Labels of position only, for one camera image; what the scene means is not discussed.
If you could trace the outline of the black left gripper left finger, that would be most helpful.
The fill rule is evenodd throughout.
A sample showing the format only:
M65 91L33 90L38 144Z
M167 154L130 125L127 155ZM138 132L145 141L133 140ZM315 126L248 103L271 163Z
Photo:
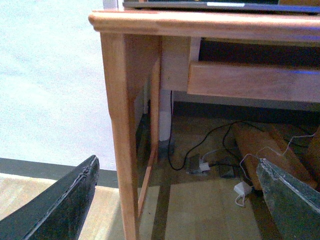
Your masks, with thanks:
M2 240L77 240L95 195L99 159L92 155L0 222Z

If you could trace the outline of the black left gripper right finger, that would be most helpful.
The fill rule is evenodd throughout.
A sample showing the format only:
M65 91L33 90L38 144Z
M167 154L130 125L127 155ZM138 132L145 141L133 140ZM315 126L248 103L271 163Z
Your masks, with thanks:
M261 158L256 168L266 205L284 240L320 238L320 193Z

